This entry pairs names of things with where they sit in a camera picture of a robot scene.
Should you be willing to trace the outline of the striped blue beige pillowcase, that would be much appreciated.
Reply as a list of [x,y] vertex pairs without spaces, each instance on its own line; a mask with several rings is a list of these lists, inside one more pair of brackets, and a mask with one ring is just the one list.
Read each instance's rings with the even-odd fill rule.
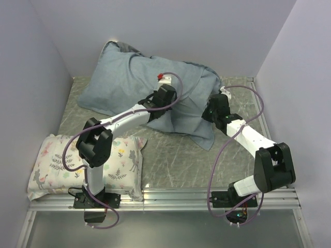
[[214,143],[212,124],[201,116],[210,95],[216,94],[223,83],[219,75],[205,65],[147,57],[126,43],[109,41],[77,104],[115,116],[155,92],[159,87],[157,76],[169,72],[171,85],[180,100],[170,111],[148,123],[148,127],[188,135],[201,148],[210,150]]

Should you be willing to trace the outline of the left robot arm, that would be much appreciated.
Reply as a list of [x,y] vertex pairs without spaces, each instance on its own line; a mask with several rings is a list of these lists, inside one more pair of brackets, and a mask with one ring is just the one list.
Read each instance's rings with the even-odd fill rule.
[[105,120],[89,119],[76,143],[86,166],[84,190],[86,202],[93,208],[104,202],[103,165],[111,155],[113,140],[132,128],[160,118],[178,100],[174,87],[163,84],[132,108]]

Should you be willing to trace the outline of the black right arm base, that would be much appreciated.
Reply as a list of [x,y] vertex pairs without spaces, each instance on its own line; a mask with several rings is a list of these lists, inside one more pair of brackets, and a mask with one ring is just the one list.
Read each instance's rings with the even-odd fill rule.
[[[240,197],[234,191],[233,193],[230,190],[227,191],[212,191],[209,202],[213,208],[233,208],[236,204],[240,203],[248,196]],[[252,198],[242,203],[238,209],[232,211],[231,213],[225,216],[226,220],[230,224],[244,224],[248,220],[248,208],[257,207],[258,201],[257,197],[254,195]]]

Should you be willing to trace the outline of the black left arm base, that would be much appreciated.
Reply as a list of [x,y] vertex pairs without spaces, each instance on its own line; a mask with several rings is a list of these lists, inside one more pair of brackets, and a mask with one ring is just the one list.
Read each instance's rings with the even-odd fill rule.
[[85,187],[70,187],[68,194],[74,197],[73,209],[84,210],[84,222],[87,225],[93,226],[94,224],[103,223],[109,210],[116,216],[115,223],[112,226],[119,222],[119,214],[116,211],[121,202],[119,194],[107,193],[103,189],[97,195],[90,195]]

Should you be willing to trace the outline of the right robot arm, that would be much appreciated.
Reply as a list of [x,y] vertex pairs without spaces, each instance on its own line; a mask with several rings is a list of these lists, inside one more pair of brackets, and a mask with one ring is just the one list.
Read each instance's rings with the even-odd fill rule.
[[248,195],[268,193],[296,181],[289,146],[264,137],[241,116],[232,114],[227,95],[212,95],[202,118],[214,123],[218,130],[236,140],[254,158],[253,175],[229,184],[228,201],[232,206],[240,206]]

